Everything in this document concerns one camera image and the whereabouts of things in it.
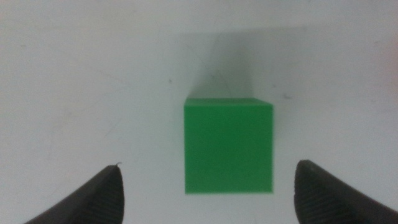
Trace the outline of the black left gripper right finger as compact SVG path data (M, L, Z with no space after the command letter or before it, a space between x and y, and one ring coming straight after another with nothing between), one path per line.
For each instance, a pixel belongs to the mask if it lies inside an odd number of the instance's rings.
M352 188L310 160L297 164L294 207L299 223L397 224L397 211Z

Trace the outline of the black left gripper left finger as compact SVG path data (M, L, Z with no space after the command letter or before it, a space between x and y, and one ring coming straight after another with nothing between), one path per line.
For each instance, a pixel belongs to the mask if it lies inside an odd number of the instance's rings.
M121 224L124 205L121 170L111 165L26 224Z

